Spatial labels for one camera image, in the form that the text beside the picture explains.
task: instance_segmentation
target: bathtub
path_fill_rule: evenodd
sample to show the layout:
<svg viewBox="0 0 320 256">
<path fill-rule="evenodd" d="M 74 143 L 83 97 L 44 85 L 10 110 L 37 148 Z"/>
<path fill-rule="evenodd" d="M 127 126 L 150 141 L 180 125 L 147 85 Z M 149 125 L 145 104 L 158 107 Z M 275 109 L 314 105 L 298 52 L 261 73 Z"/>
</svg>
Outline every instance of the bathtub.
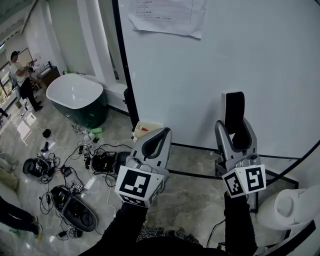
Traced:
<svg viewBox="0 0 320 256">
<path fill-rule="evenodd" d="M 65 74 L 54 80 L 46 97 L 69 120 L 86 128 L 96 128 L 107 118 L 103 86 L 78 74 Z"/>
</svg>

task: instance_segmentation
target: checkered marker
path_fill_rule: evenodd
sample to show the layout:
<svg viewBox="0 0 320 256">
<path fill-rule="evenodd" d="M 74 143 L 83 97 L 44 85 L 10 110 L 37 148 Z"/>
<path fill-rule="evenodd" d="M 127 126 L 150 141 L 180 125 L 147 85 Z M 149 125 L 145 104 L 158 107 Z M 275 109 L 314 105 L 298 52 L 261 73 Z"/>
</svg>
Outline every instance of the checkered marker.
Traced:
<svg viewBox="0 0 320 256">
<path fill-rule="evenodd" d="M 222 176 L 231 198 L 266 189 L 265 165 L 237 167 Z"/>
<path fill-rule="evenodd" d="M 115 193 L 123 202 L 150 207 L 164 189 L 164 176 L 121 166 L 115 184 Z"/>
</svg>

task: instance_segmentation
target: power adapter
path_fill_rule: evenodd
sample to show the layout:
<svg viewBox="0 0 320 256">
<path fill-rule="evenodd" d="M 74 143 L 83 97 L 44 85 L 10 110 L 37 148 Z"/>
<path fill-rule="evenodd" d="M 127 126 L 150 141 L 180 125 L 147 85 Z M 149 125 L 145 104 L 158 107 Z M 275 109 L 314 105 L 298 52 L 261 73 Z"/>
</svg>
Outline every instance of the power adapter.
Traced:
<svg viewBox="0 0 320 256">
<path fill-rule="evenodd" d="M 60 237 L 60 238 L 63 238 L 64 236 L 66 236 L 67 235 L 67 231 L 62 231 L 62 232 L 60 232 L 59 234 L 58 234 L 58 236 Z"/>
<path fill-rule="evenodd" d="M 64 177 L 68 177 L 72 172 L 69 167 L 62 167 L 61 168 L 61 173 Z"/>
<path fill-rule="evenodd" d="M 51 199 L 50 199 L 50 195 L 49 194 L 46 194 L 46 202 L 48 205 L 50 205 L 50 202 L 51 202 Z"/>
</svg>

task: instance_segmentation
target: man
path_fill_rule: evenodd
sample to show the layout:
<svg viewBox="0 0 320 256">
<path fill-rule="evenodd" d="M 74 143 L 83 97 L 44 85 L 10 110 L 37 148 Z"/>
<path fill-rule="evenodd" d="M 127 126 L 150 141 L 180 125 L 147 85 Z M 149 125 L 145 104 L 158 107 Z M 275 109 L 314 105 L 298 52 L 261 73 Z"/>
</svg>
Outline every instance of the man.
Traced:
<svg viewBox="0 0 320 256">
<path fill-rule="evenodd" d="M 40 102 L 36 102 L 34 94 L 32 92 L 30 78 L 28 74 L 29 66 L 22 67 L 22 65 L 17 62 L 18 60 L 18 52 L 14 51 L 11 54 L 11 67 L 10 71 L 13 75 L 15 75 L 16 81 L 20 86 L 20 96 L 22 99 L 28 98 L 34 111 L 37 112 L 41 110 L 43 107 L 40 106 Z"/>
</svg>

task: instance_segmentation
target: white container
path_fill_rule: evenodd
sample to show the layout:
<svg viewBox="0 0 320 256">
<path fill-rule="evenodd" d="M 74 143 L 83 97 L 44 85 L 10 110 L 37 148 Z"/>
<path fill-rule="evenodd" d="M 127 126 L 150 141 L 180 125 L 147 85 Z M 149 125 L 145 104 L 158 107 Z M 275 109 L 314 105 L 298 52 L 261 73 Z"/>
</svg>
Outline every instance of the white container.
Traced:
<svg viewBox="0 0 320 256">
<path fill-rule="evenodd" d="M 141 137 L 145 136 L 149 132 L 152 132 L 152 131 L 160 129 L 160 128 L 163 128 L 162 124 L 139 121 L 136 124 L 136 127 L 134 129 L 134 133 L 133 133 L 134 139 L 133 140 L 137 141 L 138 139 L 140 139 Z"/>
<path fill-rule="evenodd" d="M 300 228 L 320 212 L 320 185 L 308 189 L 284 189 L 259 207 L 257 221 L 273 230 Z"/>
</svg>

